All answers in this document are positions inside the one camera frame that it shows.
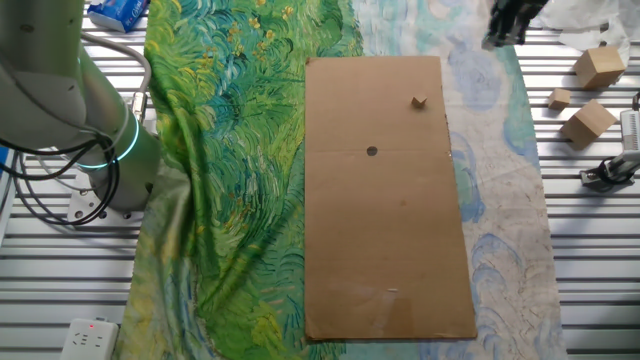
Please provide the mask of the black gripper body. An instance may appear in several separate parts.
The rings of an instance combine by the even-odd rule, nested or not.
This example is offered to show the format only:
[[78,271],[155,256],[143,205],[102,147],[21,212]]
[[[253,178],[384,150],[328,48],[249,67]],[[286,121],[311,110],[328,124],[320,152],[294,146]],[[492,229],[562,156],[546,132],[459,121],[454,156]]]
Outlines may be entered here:
[[548,0],[496,0],[492,8],[492,22],[512,25],[521,24],[535,18]]

